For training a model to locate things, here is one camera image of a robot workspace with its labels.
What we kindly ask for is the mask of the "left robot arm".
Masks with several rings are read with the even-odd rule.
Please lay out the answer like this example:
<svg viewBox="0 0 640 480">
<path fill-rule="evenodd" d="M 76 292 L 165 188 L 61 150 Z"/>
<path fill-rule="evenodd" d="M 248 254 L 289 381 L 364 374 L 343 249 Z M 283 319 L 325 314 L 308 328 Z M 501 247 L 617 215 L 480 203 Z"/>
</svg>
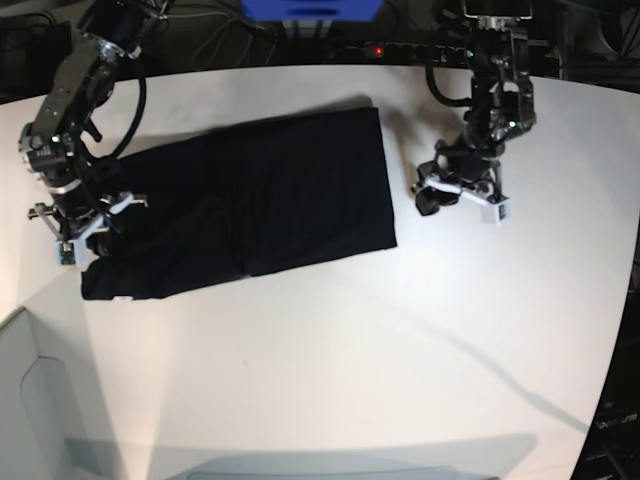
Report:
<svg viewBox="0 0 640 480">
<path fill-rule="evenodd" d="M 459 12 L 439 19 L 425 55 L 426 84 L 440 104 L 463 109 L 464 128 L 453 143 L 438 141 L 433 159 L 416 169 L 411 190 L 421 215 L 466 199 L 480 206 L 486 223 L 510 217 L 500 159 L 507 142 L 537 121 L 522 25 L 532 17 L 529 1 L 464 1 Z M 452 35 L 461 37 L 462 59 L 472 74 L 467 98 L 447 97 L 435 78 L 436 47 Z"/>
</svg>

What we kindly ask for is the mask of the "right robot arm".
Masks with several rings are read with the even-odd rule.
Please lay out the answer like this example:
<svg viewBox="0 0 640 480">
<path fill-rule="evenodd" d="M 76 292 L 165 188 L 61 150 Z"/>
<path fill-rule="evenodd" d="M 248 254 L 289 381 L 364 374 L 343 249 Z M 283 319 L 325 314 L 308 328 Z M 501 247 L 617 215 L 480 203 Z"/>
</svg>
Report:
<svg viewBox="0 0 640 480">
<path fill-rule="evenodd" d="M 61 265 L 87 262 L 89 239 L 114 230 L 115 216 L 145 200 L 131 192 L 104 194 L 100 184 L 116 172 L 120 155 L 141 123 L 147 99 L 141 45 L 165 20 L 170 6 L 168 1 L 94 2 L 79 22 L 79 43 L 60 64 L 35 120 L 21 132 L 23 163 L 52 198 L 49 205 L 35 204 L 28 216 L 41 219 L 52 231 Z M 139 85 L 134 117 L 114 150 L 96 157 L 81 136 L 87 133 L 101 141 L 92 115 L 111 96 L 125 61 L 131 62 Z"/>
</svg>

